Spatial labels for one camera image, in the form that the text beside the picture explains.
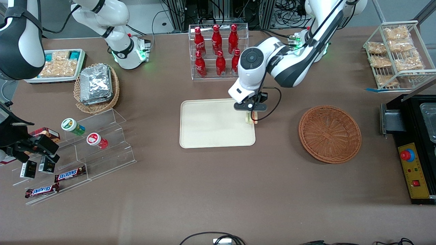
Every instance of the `coca-cola bottle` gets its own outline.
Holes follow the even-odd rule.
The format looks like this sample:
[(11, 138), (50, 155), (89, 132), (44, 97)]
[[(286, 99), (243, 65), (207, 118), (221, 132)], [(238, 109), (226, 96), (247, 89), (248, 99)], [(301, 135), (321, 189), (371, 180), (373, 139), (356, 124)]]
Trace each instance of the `coca-cola bottle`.
[(200, 75), (201, 78), (205, 78), (208, 73), (206, 71), (206, 63), (201, 56), (201, 52), (195, 52), (195, 57), (195, 67), (197, 69), (197, 73)]
[(218, 51), (222, 50), (222, 37), (219, 33), (219, 26), (214, 25), (214, 33), (212, 34), (212, 47), (214, 49), (214, 54), (218, 55)]
[(241, 54), (241, 50), (239, 48), (235, 49), (235, 55), (232, 58), (232, 75), (238, 75), (238, 63), (239, 63), (239, 55)]
[(239, 37), (238, 37), (238, 26), (233, 24), (230, 27), (230, 35), (228, 37), (228, 53), (229, 54), (233, 54), (235, 52), (235, 49), (238, 48), (238, 41), (239, 41)]
[(222, 52), (222, 50), (218, 50), (217, 52), (217, 61), (216, 61), (216, 65), (217, 65), (217, 75), (218, 77), (222, 78), (225, 76), (225, 59), (224, 59), (224, 53)]
[(201, 56), (204, 57), (206, 55), (206, 46), (204, 45), (204, 37), (201, 35), (200, 27), (196, 27), (195, 29), (195, 49), (200, 51)]

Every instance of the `table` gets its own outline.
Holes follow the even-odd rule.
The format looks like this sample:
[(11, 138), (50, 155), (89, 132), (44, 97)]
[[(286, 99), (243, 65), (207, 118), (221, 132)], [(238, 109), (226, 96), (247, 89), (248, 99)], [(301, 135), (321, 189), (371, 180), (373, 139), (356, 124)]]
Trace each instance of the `table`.
[[(138, 162), (35, 206), (25, 206), (24, 192), (10, 184), (19, 163), (1, 167), (2, 244), (179, 244), (201, 231), (229, 232), (251, 245), (369, 245), (401, 237), (434, 244), (436, 209), (410, 205), (394, 141), (379, 133), (378, 107), (398, 94), (365, 91), (375, 81), (361, 46), (375, 28), (338, 31), (305, 80), (282, 89), (277, 110), (256, 126), (253, 146), (215, 149), (180, 147), (180, 105), (228, 98), (234, 81), (192, 81), (185, 34), (156, 36), (151, 61), (131, 71), (116, 65), (101, 38), (44, 40), (46, 49), (84, 49), (87, 65), (114, 67), (121, 83), (115, 109), (127, 119), (126, 140)], [(266, 37), (251, 35), (251, 44)], [(269, 75), (266, 85), (275, 85)], [(36, 123), (29, 130), (61, 131), (64, 118), (88, 116), (75, 107), (72, 91), (73, 84), (20, 82), (14, 113)], [(277, 98), (271, 92), (267, 103)], [(315, 160), (298, 138), (303, 113), (324, 104), (350, 113), (362, 131), (361, 150), (347, 163)]]

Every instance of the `control panel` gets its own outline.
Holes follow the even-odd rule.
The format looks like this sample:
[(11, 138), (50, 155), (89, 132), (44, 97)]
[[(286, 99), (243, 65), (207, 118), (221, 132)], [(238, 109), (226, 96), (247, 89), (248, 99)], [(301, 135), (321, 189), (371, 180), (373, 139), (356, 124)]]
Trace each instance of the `control panel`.
[(411, 198), (429, 198), (429, 190), (416, 153), (415, 143), (398, 147)]

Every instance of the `red button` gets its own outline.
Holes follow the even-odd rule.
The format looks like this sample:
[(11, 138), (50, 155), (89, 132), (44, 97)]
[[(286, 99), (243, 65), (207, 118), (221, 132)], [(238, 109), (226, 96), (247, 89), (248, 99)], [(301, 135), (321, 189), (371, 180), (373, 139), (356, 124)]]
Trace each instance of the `red button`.
[(412, 155), (410, 154), (410, 152), (409, 152), (408, 150), (404, 150), (404, 151), (402, 151), (402, 152), (400, 153), (400, 157), (401, 157), (401, 159), (403, 159), (404, 161), (407, 161), (407, 160), (409, 160), (409, 159), (412, 157)]

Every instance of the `round basket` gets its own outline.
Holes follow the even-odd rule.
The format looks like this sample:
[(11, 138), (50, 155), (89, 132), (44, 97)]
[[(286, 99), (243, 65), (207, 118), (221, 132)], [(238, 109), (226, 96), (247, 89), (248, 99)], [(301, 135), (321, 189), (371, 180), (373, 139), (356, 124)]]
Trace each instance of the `round basket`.
[(321, 105), (301, 117), (298, 135), (303, 147), (316, 159), (326, 163), (344, 163), (360, 149), (359, 126), (345, 111)]
[(111, 71), (112, 92), (113, 92), (112, 100), (108, 102), (94, 104), (94, 105), (84, 105), (83, 103), (81, 103), (80, 102), (80, 76), (78, 76), (76, 82), (74, 83), (74, 92), (73, 92), (74, 98), (78, 101), (78, 103), (76, 104), (77, 108), (79, 108), (81, 111), (86, 113), (98, 114), (100, 112), (107, 111), (115, 106), (119, 97), (119, 81), (112, 67), (110, 67), (110, 71)]

